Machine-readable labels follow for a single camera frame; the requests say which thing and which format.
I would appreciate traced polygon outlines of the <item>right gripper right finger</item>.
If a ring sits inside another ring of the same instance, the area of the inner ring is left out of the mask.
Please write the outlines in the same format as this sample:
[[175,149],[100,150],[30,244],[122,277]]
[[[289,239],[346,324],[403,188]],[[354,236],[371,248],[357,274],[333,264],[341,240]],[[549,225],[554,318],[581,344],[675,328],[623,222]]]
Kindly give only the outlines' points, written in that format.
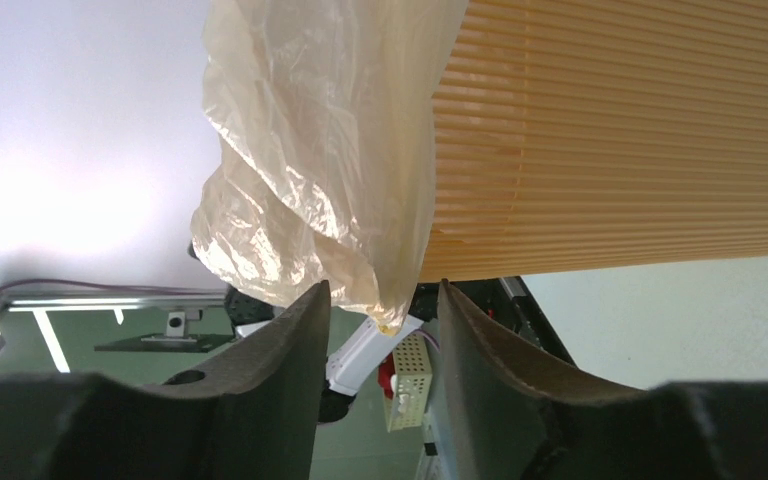
[[462,479],[768,479],[768,381],[645,390],[589,374],[449,282],[442,373]]

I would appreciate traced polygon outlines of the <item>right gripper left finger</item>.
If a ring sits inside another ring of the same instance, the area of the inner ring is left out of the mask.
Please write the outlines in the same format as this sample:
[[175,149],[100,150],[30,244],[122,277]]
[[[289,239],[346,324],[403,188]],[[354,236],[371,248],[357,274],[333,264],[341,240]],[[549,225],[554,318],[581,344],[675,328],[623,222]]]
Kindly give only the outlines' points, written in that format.
[[0,375],[0,479],[305,479],[330,315],[320,282],[160,385]]

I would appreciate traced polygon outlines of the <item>orange plastic trash bin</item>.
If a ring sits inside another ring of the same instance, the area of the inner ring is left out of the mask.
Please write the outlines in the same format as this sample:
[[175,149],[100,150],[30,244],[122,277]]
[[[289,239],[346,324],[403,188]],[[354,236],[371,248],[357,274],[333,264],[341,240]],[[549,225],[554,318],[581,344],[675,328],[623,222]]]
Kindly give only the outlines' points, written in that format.
[[472,1],[434,282],[768,255],[768,1]]

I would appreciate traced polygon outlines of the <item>translucent yellowish trash bag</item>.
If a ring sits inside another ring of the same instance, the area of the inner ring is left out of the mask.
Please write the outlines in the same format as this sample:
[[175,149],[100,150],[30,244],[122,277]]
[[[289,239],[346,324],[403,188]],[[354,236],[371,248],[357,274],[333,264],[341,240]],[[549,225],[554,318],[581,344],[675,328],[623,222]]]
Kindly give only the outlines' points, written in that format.
[[463,1],[215,1],[203,110],[220,164],[196,257],[266,303],[327,281],[335,306],[404,325],[434,216],[432,97]]

